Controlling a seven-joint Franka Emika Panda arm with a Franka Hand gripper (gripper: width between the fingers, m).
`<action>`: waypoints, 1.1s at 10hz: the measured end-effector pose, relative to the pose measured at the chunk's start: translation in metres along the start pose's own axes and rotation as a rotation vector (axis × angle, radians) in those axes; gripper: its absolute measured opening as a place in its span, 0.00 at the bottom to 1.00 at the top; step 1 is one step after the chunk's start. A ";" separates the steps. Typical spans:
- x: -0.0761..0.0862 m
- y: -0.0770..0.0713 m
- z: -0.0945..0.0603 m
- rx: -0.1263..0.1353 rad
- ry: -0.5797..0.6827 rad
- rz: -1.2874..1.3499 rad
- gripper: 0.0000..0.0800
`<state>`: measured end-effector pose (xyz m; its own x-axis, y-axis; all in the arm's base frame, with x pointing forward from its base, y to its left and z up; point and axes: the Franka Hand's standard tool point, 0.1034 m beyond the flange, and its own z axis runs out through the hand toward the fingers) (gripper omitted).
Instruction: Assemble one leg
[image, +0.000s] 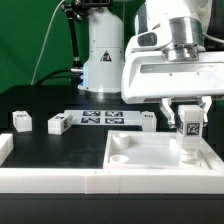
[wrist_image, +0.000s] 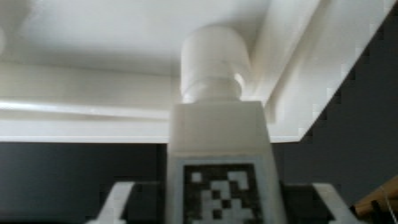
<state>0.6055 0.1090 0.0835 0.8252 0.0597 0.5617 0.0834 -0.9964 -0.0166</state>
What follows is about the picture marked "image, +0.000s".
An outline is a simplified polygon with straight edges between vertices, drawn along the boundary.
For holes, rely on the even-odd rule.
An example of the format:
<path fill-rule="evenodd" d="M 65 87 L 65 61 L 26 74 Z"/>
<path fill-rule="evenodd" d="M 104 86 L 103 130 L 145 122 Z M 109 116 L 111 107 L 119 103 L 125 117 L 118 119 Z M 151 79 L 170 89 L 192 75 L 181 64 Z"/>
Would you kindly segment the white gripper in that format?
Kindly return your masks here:
<path fill-rule="evenodd" d="M 170 98 L 202 96 L 198 105 L 204 111 L 203 126 L 206 126 L 212 105 L 210 96 L 224 95 L 224 52 L 201 52 L 197 61 L 169 62 L 159 47 L 171 41 L 171 34 L 165 38 L 160 31 L 153 34 L 159 36 L 154 46 L 141 42 L 150 32 L 133 36 L 127 45 L 121 83 L 123 100 L 135 104 L 161 99 L 160 110 L 173 129 L 176 121 Z"/>

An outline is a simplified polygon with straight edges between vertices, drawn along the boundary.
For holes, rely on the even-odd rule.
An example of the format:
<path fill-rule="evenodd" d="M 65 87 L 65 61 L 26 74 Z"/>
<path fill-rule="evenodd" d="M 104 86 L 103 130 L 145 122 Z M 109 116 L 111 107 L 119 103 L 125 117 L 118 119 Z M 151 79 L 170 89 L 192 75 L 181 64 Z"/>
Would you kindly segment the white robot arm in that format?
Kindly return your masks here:
<path fill-rule="evenodd" d="M 204 39 L 212 0 L 145 0 L 135 35 L 122 46 L 122 28 L 105 8 L 90 11 L 90 52 L 80 88 L 120 93 L 128 104 L 157 101 L 170 127 L 172 101 L 197 100 L 208 110 L 224 95 L 224 52 L 207 52 Z"/>

